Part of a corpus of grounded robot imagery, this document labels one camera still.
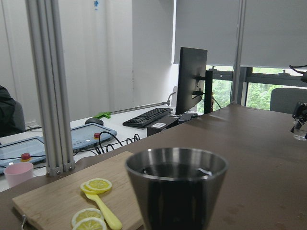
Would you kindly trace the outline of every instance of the gray roller blind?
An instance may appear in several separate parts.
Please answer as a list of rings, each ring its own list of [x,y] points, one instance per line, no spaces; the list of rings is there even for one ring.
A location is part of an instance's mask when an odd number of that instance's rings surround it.
[[[208,50],[209,65],[233,65],[239,0],[177,0],[175,62],[180,47]],[[247,0],[242,66],[307,62],[307,1]]]

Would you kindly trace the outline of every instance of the cutting board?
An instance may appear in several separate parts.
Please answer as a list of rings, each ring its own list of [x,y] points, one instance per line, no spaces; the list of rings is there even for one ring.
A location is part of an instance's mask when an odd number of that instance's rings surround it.
[[[125,169],[124,152],[54,181],[38,189],[13,198],[15,208],[26,214],[30,224],[38,230],[71,230],[71,218],[79,210],[96,207],[80,190],[80,184],[93,178],[112,182],[112,189],[99,194],[103,202],[123,224],[123,230],[136,230],[142,225],[140,210]]]

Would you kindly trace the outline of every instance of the label on box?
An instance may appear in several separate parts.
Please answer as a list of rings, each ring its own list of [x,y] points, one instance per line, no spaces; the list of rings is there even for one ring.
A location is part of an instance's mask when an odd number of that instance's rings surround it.
[[[152,127],[154,127],[154,128],[162,128],[163,126],[165,126],[165,125],[167,125],[166,123],[160,123],[160,122],[158,122],[158,123],[155,123]]]

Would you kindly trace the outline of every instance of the yellow spoon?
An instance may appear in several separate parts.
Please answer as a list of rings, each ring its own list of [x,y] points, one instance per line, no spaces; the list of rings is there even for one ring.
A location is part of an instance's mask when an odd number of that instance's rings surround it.
[[[99,198],[97,194],[89,194],[85,192],[85,195],[90,200],[93,200],[98,205],[100,211],[105,217],[105,220],[109,227],[112,230],[120,230],[122,229],[123,225],[120,222],[120,220],[113,214],[113,212],[102,202],[102,200]]]

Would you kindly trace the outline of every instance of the gray chair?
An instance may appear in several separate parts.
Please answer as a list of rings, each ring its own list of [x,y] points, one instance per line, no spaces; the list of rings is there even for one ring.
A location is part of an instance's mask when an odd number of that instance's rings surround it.
[[[271,93],[270,110],[292,114],[298,102],[307,102],[307,90],[299,88],[276,88]]]
[[[13,120],[17,128],[25,132],[24,112],[21,104],[16,102],[15,111],[13,113]]]

